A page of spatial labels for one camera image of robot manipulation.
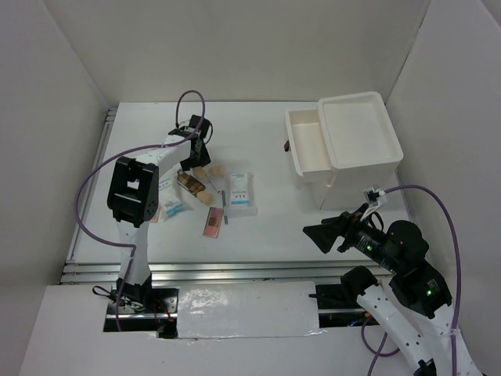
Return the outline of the beige makeup sponge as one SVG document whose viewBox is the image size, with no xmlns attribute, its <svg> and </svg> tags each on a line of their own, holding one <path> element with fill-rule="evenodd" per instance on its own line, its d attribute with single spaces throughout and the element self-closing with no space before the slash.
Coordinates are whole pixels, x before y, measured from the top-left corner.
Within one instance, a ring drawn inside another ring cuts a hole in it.
<svg viewBox="0 0 501 376">
<path fill-rule="evenodd" d="M 207 178 L 207 173 L 201 167 L 194 168 L 193 169 L 193 174 L 195 175 L 195 177 L 197 179 L 206 179 Z"/>
<path fill-rule="evenodd" d="M 226 167 L 222 164 L 210 167 L 209 172 L 212 176 L 222 177 L 226 174 Z"/>
<path fill-rule="evenodd" d="M 211 206 L 214 202 L 214 196 L 206 191 L 200 191 L 196 194 L 196 198 L 203 204 Z"/>
</svg>

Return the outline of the brown eyeshadow palette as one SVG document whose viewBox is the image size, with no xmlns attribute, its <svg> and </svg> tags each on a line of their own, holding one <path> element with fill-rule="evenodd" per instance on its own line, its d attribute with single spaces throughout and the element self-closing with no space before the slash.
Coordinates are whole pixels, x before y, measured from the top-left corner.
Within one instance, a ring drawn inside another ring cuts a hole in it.
<svg viewBox="0 0 501 376">
<path fill-rule="evenodd" d="M 181 188 L 194 197 L 196 197 L 199 192 L 203 192 L 206 189 L 206 186 L 202 182 L 183 170 L 177 171 L 177 182 Z"/>
</svg>

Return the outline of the pink blush palette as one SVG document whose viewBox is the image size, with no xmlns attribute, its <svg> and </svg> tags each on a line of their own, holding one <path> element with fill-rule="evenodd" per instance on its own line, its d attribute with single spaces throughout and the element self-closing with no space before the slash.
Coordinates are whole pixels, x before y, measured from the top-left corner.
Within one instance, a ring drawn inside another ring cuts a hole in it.
<svg viewBox="0 0 501 376">
<path fill-rule="evenodd" d="M 224 210 L 222 208 L 210 207 L 207 220 L 204 225 L 203 236 L 217 238 L 222 224 Z"/>
</svg>

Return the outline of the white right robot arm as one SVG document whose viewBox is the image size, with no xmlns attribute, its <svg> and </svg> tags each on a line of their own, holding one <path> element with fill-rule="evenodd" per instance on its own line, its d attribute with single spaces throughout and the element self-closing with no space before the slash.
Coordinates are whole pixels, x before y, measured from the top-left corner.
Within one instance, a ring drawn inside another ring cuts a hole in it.
<svg viewBox="0 0 501 376">
<path fill-rule="evenodd" d="M 341 277 L 341 299 L 361 306 L 398 346 L 415 375 L 479 375 L 461 333 L 453 324 L 455 307 L 445 278 L 425 259 L 429 249 L 414 223 L 398 220 L 386 231 L 363 218 L 364 207 L 303 229 L 324 254 L 337 238 L 339 252 L 354 248 L 392 275 L 389 282 L 412 321 L 388 299 L 376 277 L 357 266 Z"/>
</svg>

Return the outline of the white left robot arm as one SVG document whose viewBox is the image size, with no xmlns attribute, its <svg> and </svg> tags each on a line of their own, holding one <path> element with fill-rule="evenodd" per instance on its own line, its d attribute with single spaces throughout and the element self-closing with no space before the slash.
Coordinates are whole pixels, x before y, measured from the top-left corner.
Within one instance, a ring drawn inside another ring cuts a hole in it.
<svg viewBox="0 0 501 376">
<path fill-rule="evenodd" d="M 211 159 L 204 138 L 211 130 L 209 120 L 193 115 L 187 125 L 171 130 L 160 147 L 115 162 L 107 206 L 124 245 L 117 291 L 138 313 L 153 304 L 148 231 L 160 204 L 160 177 L 176 165 L 183 171 L 208 165 Z"/>
</svg>

